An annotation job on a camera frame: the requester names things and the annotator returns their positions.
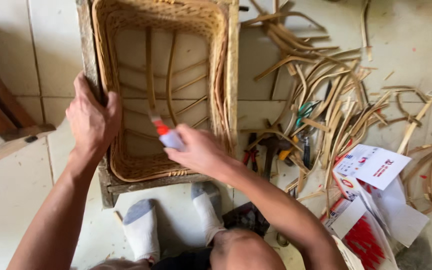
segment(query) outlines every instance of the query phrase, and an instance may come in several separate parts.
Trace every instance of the glue bottle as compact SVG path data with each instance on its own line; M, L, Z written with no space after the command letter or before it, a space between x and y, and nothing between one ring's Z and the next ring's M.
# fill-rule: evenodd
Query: glue bottle
M155 120L153 124L156 127L156 132L159 134L159 140L164 146L174 148L179 152L184 152L184 143L176 130L170 129L161 120Z

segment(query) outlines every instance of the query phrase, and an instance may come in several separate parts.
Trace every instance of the person's left hand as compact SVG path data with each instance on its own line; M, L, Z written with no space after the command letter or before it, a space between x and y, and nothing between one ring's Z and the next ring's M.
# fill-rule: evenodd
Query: person's left hand
M81 71L74 80L76 95L66 109L77 152L100 160L121 126L120 97L110 91L107 106L96 101Z

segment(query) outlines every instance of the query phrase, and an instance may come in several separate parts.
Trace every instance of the tiled floor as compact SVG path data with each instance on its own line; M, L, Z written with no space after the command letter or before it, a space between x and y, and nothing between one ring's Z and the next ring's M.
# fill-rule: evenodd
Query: tiled floor
M259 3L271 10L271 1ZM248 0L241 0L241 5L251 6ZM348 50L361 46L361 5L360 0L338 3L301 0L294 9L327 28L331 39L319 42L321 46L339 45ZM249 12L240 13L241 21L255 16L252 7ZM373 1L368 23L374 60L368 62L364 56L361 64L378 68L365 81L368 92L380 92L381 86L388 85L414 85L425 92L432 91L432 1ZM322 34L301 18L288 18L286 25L301 36ZM260 128L264 118L274 120L282 109L281 100L285 99L291 85L289 75L282 69L275 101L267 101L273 75L259 82L253 77L278 60L276 47L259 30L242 29L239 48L238 127ZM40 139L0 161L0 269L9 262L27 225L63 171L75 143L69 124L64 120L64 110L74 95L72 82L82 68L81 63L74 0L0 0L0 77L38 123L58 126L47 139ZM394 74L383 80L391 71ZM410 112L421 107L411 95L405 95L404 101ZM394 103L383 112L389 118L399 117ZM403 123L382 129L374 126L365 143L395 150L403 129ZM244 146L247 135L241 134L239 142ZM432 143L432 108L424 117L423 126L411 138L410 147L426 143ZM273 171L279 173L271 180L278 187L285 187L298 174L296 169L278 162L274 162ZM314 190L322 179L321 171L315 171L301 195ZM220 188L225 212L248 201L239 191L224 185ZM157 199L161 248L164 254L175 254L204 243L199 219L194 211L189 211L193 207L189 192L189 184L180 184L125 193L119 196L115 209L124 214L137 200ZM318 198L304 204L317 215L324 207ZM432 213L430 218L425 230L432 249ZM274 237L274 233L269 233L266 239L277 247ZM276 250L289 269L301 267L301 256L294 248ZM108 255L111 258L133 257L112 210L102 210L99 181L94 176L72 265L80 270L87 269Z

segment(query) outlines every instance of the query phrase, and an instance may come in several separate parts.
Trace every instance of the foot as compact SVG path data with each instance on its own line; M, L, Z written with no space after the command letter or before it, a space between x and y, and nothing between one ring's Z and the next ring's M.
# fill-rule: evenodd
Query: foot
M221 194L211 181L196 182L191 185L191 199L201 219L208 246L216 233L226 230L221 214Z
M129 207L123 219L124 235L134 253L134 261L146 259L150 265L159 261L159 242L155 201L140 200Z

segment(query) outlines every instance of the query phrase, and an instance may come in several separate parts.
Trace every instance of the wooden frame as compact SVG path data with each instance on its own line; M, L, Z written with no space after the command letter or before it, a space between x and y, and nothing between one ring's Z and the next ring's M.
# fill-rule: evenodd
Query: wooden frame
M237 0L226 1L229 6L228 14L228 45L227 45L227 60L225 64L226 77L225 88L236 89L238 81L238 11L239 3ZM96 53L95 38L93 35L92 23L92 4L93 0L76 0L79 28L81 33L81 50L83 68L86 78L89 82L90 88L94 96L102 103L105 104L105 95L101 87L101 80L98 68L98 56ZM230 91L229 108L235 111L230 114L232 117L229 119L230 133L236 138L237 134L237 115L236 115L236 102L237 92ZM174 184L194 183L208 181L211 178L202 174L189 174L181 176L167 176L153 180L139 181L139 182L126 182L120 180L111 171L109 164L108 153L103 157L98 165L99 184L101 187L101 198L103 208L113 208L116 204L119 194L143 190L153 187L164 187Z

